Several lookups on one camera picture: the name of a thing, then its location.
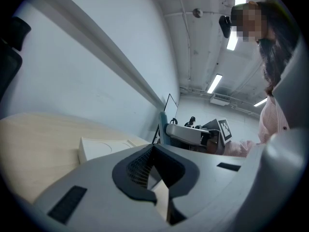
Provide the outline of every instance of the desk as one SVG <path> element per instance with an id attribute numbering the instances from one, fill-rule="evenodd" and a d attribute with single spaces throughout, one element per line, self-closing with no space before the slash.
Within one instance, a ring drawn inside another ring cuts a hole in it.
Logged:
<path id="1" fill-rule="evenodd" d="M 149 142 L 71 116 L 22 113 L 0 120 L 1 172 L 11 190 L 30 203 L 79 165 L 80 138 Z"/>

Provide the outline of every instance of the pink striped shirt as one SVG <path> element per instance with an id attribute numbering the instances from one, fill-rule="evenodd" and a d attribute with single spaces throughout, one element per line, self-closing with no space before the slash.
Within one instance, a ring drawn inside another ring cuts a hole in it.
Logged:
<path id="1" fill-rule="evenodd" d="M 268 96 L 265 107 L 260 115 L 258 136 L 260 143 L 265 144 L 275 133 L 288 130 L 289 125 L 284 117 L 283 111 L 273 97 Z M 257 145 L 253 141 L 234 142 L 230 141 L 225 145 L 225 156 L 246 157 L 250 149 Z"/>

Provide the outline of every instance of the air conditioner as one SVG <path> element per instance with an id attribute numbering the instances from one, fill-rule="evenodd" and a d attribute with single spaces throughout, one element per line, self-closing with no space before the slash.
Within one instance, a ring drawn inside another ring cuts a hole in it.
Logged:
<path id="1" fill-rule="evenodd" d="M 229 105 L 231 103 L 231 98 L 224 96 L 224 95 L 214 94 L 211 97 L 211 103 L 217 104 L 217 105 L 220 105 L 220 106 L 225 106 L 225 105 Z"/>

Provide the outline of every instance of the long dark hair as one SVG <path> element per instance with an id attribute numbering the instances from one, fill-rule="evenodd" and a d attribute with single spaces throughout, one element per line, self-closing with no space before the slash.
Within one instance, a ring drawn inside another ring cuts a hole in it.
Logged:
<path id="1" fill-rule="evenodd" d="M 281 80 L 281 74 L 292 57 L 296 47 L 299 30 L 287 13 L 274 1 L 257 2 L 261 14 L 267 19 L 267 28 L 271 27 L 275 40 L 260 39 L 257 41 L 263 60 L 263 75 L 268 82 L 265 91 L 272 96 L 272 90 Z M 232 19 L 239 14 L 236 10 L 242 9 L 244 4 L 232 8 Z"/>

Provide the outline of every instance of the ceiling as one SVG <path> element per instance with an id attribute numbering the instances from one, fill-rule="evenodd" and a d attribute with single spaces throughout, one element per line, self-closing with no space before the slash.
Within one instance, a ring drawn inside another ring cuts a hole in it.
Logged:
<path id="1" fill-rule="evenodd" d="M 257 44 L 239 39 L 234 51 L 227 50 L 228 39 L 223 37 L 218 23 L 221 15 L 230 15 L 234 0 L 182 0 L 188 12 L 184 17 L 180 0 L 158 2 L 173 42 L 181 92 L 209 98 L 201 93 L 206 93 L 216 74 L 221 74 L 214 92 L 232 97 L 242 110 L 260 114 L 263 106 L 256 108 L 253 104 L 266 97 L 266 82 Z M 195 18 L 189 13 L 195 8 L 206 13 Z"/>

